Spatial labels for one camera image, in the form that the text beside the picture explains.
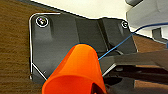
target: orange object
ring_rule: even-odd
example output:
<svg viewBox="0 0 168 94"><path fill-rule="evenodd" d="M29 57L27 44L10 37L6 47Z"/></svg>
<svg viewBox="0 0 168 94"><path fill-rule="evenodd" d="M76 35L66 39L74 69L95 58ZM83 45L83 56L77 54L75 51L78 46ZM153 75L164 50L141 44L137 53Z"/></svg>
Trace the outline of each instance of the orange object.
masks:
<svg viewBox="0 0 168 94"><path fill-rule="evenodd" d="M44 83L42 94L106 94L96 51L86 44L72 47Z"/></svg>

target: screw head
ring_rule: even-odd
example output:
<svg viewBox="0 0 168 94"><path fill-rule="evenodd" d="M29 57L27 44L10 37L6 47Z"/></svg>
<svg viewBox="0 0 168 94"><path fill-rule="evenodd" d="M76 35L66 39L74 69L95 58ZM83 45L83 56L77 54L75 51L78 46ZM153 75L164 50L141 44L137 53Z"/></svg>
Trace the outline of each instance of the screw head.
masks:
<svg viewBox="0 0 168 94"><path fill-rule="evenodd" d="M36 19L36 23L40 27L46 27L48 25L48 19L44 16L39 16Z"/></svg>
<svg viewBox="0 0 168 94"><path fill-rule="evenodd" d="M121 26L122 26L123 28L128 28L128 22L122 21L122 22L121 22Z"/></svg>

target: wooden surface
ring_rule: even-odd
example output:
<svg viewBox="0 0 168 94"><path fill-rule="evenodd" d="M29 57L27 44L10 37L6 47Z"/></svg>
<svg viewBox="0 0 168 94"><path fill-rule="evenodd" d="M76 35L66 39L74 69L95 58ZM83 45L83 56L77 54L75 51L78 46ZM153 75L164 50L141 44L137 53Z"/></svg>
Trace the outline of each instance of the wooden surface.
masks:
<svg viewBox="0 0 168 94"><path fill-rule="evenodd" d="M41 85L29 79L29 27L34 13L53 12L16 0L0 0L0 94L41 94ZM139 52L165 49L165 45L134 36ZM136 82L136 87L167 86Z"/></svg>

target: blue wire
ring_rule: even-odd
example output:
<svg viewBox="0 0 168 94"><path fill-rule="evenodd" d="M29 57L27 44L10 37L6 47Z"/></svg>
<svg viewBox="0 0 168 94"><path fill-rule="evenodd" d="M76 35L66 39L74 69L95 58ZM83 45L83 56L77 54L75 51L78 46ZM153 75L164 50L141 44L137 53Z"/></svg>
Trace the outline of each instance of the blue wire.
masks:
<svg viewBox="0 0 168 94"><path fill-rule="evenodd" d="M115 47L113 47L112 49L110 49L109 51L107 51L105 54L103 54L101 57L98 58L98 60L102 59L103 57L105 57L108 53L110 53L111 51L113 51L114 49L116 49L118 46L120 46L121 44L123 44L126 40L128 40L133 34L135 34L136 32L138 32L139 30L146 28L146 27L152 27L152 26L162 26L162 25L168 25L168 22L165 23L156 23L156 24L149 24L149 25L145 25L142 26L140 28L138 28L136 31L132 32L127 38L125 38L122 42L120 42L118 45L116 45Z"/></svg>

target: white surface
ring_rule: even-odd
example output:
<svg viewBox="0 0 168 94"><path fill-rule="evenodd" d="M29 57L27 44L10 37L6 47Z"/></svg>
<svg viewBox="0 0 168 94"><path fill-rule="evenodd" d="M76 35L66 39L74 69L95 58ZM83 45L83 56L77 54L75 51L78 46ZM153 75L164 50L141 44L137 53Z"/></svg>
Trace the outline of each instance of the white surface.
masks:
<svg viewBox="0 0 168 94"><path fill-rule="evenodd" d="M162 38L168 40L168 26L164 26L161 28Z"/></svg>
<svg viewBox="0 0 168 94"><path fill-rule="evenodd" d="M125 0L31 0L90 19L102 17L126 20L126 12L132 7ZM141 35L152 37L151 31L141 30Z"/></svg>

